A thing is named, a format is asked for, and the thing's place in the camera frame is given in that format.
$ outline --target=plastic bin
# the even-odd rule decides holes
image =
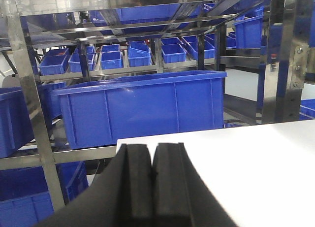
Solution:
[[[196,36],[182,36],[184,46],[186,47],[188,43],[197,42]]]
[[[234,23],[236,28],[236,48],[260,48],[262,16]]]
[[[182,62],[186,60],[186,51],[180,44],[163,45],[162,56],[165,63]]]
[[[234,47],[236,47],[236,39],[227,36],[226,37],[226,47],[227,48],[234,48]]]
[[[128,57],[143,57],[143,56],[150,56],[150,49],[147,45],[137,43],[137,42],[130,42],[128,46]]]
[[[92,71],[94,69],[94,54],[87,54],[88,57],[88,63],[89,63],[89,71]],[[71,72],[82,72],[81,70],[81,64],[80,64],[80,57],[79,54],[73,53],[72,56],[69,59],[69,68]]]
[[[83,162],[57,168],[68,200],[88,187]],[[54,213],[42,167],[0,171],[0,179],[1,227],[30,227]]]
[[[95,53],[95,47],[94,46],[87,46],[86,50],[87,50],[87,54],[94,54]],[[78,48],[75,48],[74,53],[79,53]]]
[[[228,36],[231,38],[236,38],[236,32],[229,32]]]
[[[191,42],[186,47],[187,51],[192,55],[194,60],[198,59],[198,45],[197,42]],[[215,48],[209,42],[205,41],[205,59],[214,58]]]
[[[123,54],[120,51],[103,52],[100,62],[102,69],[122,68]]]
[[[53,49],[53,50],[48,51],[48,52],[44,55],[44,57],[47,57],[47,56],[62,56],[62,55],[68,55],[68,56],[70,56],[69,49],[68,49],[68,48]]]
[[[33,139],[21,88],[0,88],[0,158],[10,156]]]
[[[104,45],[102,46],[101,52],[111,52],[111,51],[119,51],[119,50],[120,50],[119,44]]]
[[[183,44],[178,37],[170,37],[161,39],[162,45]]]
[[[68,66],[68,55],[47,56],[40,63],[39,68],[42,75],[62,74]]]
[[[300,112],[308,116],[308,119],[314,119],[315,118],[315,99],[302,100]]]
[[[151,65],[151,56],[128,57],[128,61],[130,67]]]
[[[39,96],[41,97],[41,101],[46,103],[51,120],[61,115],[60,98],[53,94],[53,90],[64,87],[65,82],[38,86]]]
[[[220,129],[224,77],[206,70],[149,74],[54,92],[61,97],[70,147],[79,149],[120,138]]]

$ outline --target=metal frame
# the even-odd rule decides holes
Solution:
[[[263,37],[267,39],[267,53],[265,55],[260,55],[260,49],[226,50],[225,48],[226,23],[243,13],[240,12],[232,15],[222,14],[240,0],[213,0],[219,3],[216,8],[214,8],[213,12],[210,11],[207,15],[199,16],[194,19],[187,18],[187,15],[193,11],[193,7],[203,3],[203,1],[210,0],[0,0],[2,14],[7,18],[8,23],[8,34],[1,34],[0,40],[9,39],[10,41],[38,147],[38,155],[0,159],[0,170],[42,165],[53,207],[55,210],[58,210],[64,206],[64,202],[56,172],[56,163],[101,159],[115,155],[115,147],[53,152],[46,131],[36,81],[44,82],[78,78],[90,81],[93,77],[148,71],[164,72],[179,67],[181,68],[179,70],[190,67],[204,69],[205,65],[208,64],[214,64],[215,70],[224,71],[226,65],[236,65],[251,68],[259,72],[260,79],[264,85],[264,95],[262,97],[261,108],[258,108],[258,111],[262,113],[261,119],[263,123],[275,122],[276,115],[281,114],[279,112],[283,112],[284,117],[278,119],[278,121],[296,119],[299,111],[298,104],[301,99],[301,89],[305,78],[305,67],[309,49],[309,36],[307,32],[309,26],[306,24],[302,33],[297,29],[300,21],[308,21],[310,19],[313,0],[271,0],[270,14],[264,14]],[[181,3],[181,5],[176,14],[168,21],[122,25],[119,19],[112,14],[112,9],[114,8],[133,7],[139,6],[139,4],[144,6],[172,3]],[[90,10],[101,10],[108,26],[95,27],[92,24],[81,23],[76,28],[29,33],[27,30],[23,29],[20,21],[20,17],[22,16],[84,12]],[[223,19],[223,22],[217,26],[209,26],[209,21],[215,19]],[[177,26],[181,23],[191,24],[183,30],[178,30]],[[283,25],[283,37],[280,52],[277,55],[279,57],[274,57],[275,53],[272,51],[268,39],[275,34],[273,26],[278,24]],[[156,25],[165,25],[165,27],[163,31],[160,32],[124,33],[124,29],[126,28]],[[103,30],[112,30],[114,35],[102,36],[100,35],[100,31]],[[216,34],[216,57],[215,59],[205,60],[203,54],[204,34],[208,32],[215,32]],[[65,37],[65,40],[58,39],[50,42],[38,42],[32,45],[31,38],[33,36],[45,34],[62,36]],[[198,36],[198,60],[165,64],[161,57],[161,36],[169,37],[188,34]],[[122,69],[88,71],[85,44],[128,41],[128,39],[131,38],[154,39],[153,65],[128,67],[128,64],[126,64],[127,67]],[[82,73],[66,73],[63,75],[50,76],[33,74],[30,59],[26,57],[29,49],[32,49],[34,46],[39,48],[44,46],[73,44],[77,44],[79,47],[80,63],[83,66]],[[280,77],[280,72],[284,72],[286,76],[284,78]],[[283,80],[285,83],[281,85],[283,85],[282,90],[284,93],[280,95],[279,93],[277,94],[277,91],[279,92],[279,88],[281,88],[279,82]]]

